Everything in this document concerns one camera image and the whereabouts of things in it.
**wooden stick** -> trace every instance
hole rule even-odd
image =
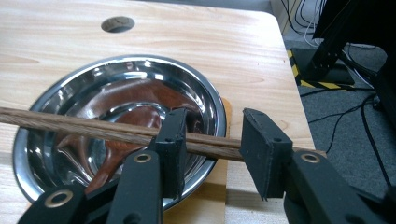
[[[146,146],[158,129],[130,124],[111,123],[96,119],[80,119],[33,111],[0,107],[0,122],[57,133],[71,133],[110,141]],[[243,161],[238,149],[241,142],[234,139],[197,133],[187,133],[187,151],[210,158]]]

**light wood tabletop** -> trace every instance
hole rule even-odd
[[[108,33],[108,18],[134,27]],[[136,1],[0,2],[0,106],[27,110],[52,84],[88,63],[125,54],[172,58],[201,72],[231,104],[230,137],[242,110],[266,113],[296,147],[314,148],[276,19],[264,12]],[[28,201],[12,169],[16,126],[0,123],[0,222]],[[262,202],[246,165],[220,161],[164,223],[286,223],[282,200]]]

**metal bowl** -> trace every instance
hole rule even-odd
[[[170,97],[166,96],[167,92],[172,92]],[[31,110],[115,121],[139,106],[154,109],[161,119],[176,107],[187,107],[194,114],[188,118],[189,132],[226,134],[224,107],[209,81],[184,63],[151,55],[120,56],[84,66],[45,91]],[[57,148],[59,138],[59,133],[18,129],[13,151],[14,172],[31,202],[54,186],[86,186],[104,160],[103,140],[89,139],[86,153],[81,157],[76,152]],[[189,154],[181,200],[205,180],[215,163]],[[113,178],[120,175],[121,169]],[[163,208],[178,201],[163,199]]]

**hazard tape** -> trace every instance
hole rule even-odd
[[[305,87],[310,87],[310,88],[321,88],[321,89],[339,89],[339,88],[344,88],[344,87],[352,87],[349,85],[339,85],[339,84],[330,83],[330,82],[316,82],[316,81],[301,80],[301,76],[299,74],[298,67],[295,63],[293,54],[291,53],[291,50],[288,50],[288,56],[289,56],[291,70],[293,71],[297,86],[305,86]]]

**wooden spoon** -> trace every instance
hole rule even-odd
[[[151,106],[139,106],[138,108],[122,115],[117,123],[127,123],[145,127],[160,128],[161,118],[157,110]],[[132,143],[123,143],[116,141],[106,141],[106,157],[93,180],[85,188],[85,193],[90,193],[95,189],[102,187],[110,181],[117,169],[122,165],[123,160],[141,149],[143,146]]]

